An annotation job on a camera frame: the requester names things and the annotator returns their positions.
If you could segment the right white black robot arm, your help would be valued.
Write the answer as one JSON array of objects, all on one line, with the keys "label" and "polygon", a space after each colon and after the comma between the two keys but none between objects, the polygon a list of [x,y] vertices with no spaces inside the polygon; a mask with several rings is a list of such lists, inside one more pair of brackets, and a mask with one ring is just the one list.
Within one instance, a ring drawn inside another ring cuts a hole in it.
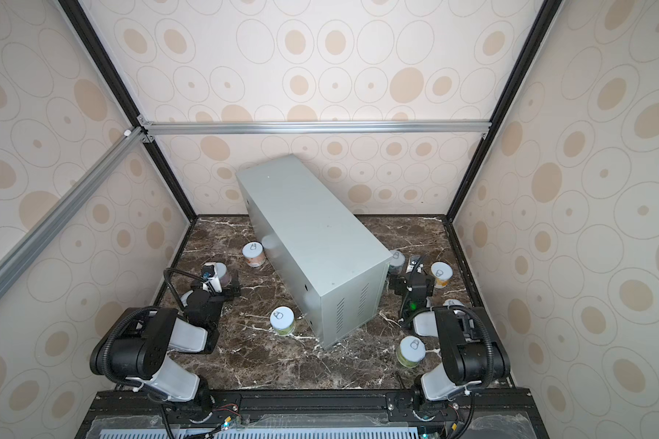
[{"label": "right white black robot arm", "polygon": [[413,369],[426,357],[423,339],[439,342],[439,364],[413,386],[416,410],[451,402],[510,375],[510,359],[483,307],[466,307],[455,299],[433,305],[435,278],[417,271],[391,274],[388,286],[401,297],[399,326],[412,332],[396,349],[398,361]]}]

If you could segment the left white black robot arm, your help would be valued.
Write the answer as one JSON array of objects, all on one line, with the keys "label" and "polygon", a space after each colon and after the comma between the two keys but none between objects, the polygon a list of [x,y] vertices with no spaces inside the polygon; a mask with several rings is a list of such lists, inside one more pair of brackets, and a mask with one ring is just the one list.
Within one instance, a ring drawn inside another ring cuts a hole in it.
[{"label": "left white black robot arm", "polygon": [[90,370],[162,404],[211,413],[207,380],[177,364],[170,353],[214,352],[224,305],[241,296],[238,273],[222,263],[205,263],[199,274],[168,267],[164,282],[177,306],[126,309],[93,348]]}]

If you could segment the teal label can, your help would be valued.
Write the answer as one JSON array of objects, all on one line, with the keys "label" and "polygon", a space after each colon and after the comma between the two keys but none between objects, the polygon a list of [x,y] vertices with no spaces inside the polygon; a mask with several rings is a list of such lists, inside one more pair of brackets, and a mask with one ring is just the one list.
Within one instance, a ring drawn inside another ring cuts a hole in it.
[{"label": "teal label can", "polygon": [[389,261],[388,274],[399,275],[403,272],[406,265],[406,256],[399,250],[393,250]]}]

